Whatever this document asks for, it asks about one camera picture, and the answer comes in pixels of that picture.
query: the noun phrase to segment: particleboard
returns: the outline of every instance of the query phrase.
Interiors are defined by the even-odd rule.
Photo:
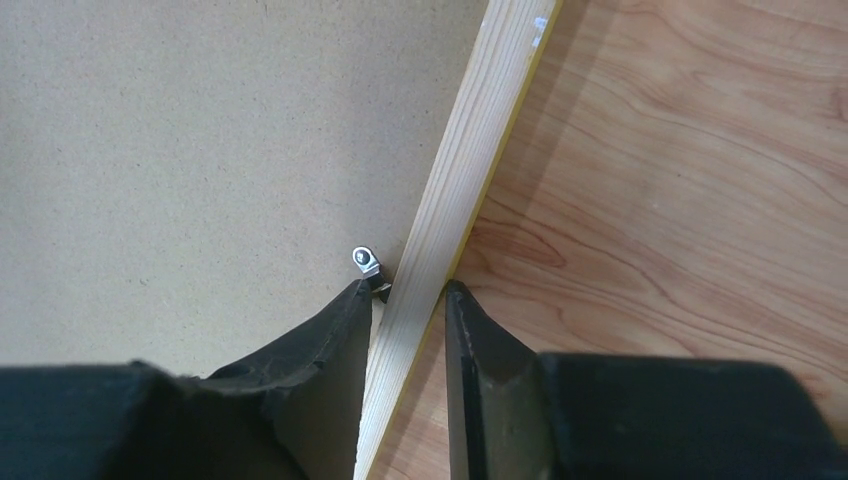
[[[395,269],[485,0],[0,0],[0,364],[208,374]]]
[[[369,353],[355,478],[368,475],[451,274],[557,0],[490,0]]]
[[[848,445],[848,3],[567,2],[455,277],[535,349],[783,365]],[[449,478],[443,321],[376,478]]]

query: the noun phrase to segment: wooden slat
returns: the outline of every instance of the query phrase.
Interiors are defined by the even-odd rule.
[[[455,276],[536,349],[782,365],[848,444],[848,3],[568,2]],[[413,377],[379,471],[448,478]]]
[[[355,478],[367,476],[526,92],[558,0],[491,0],[369,356]]]

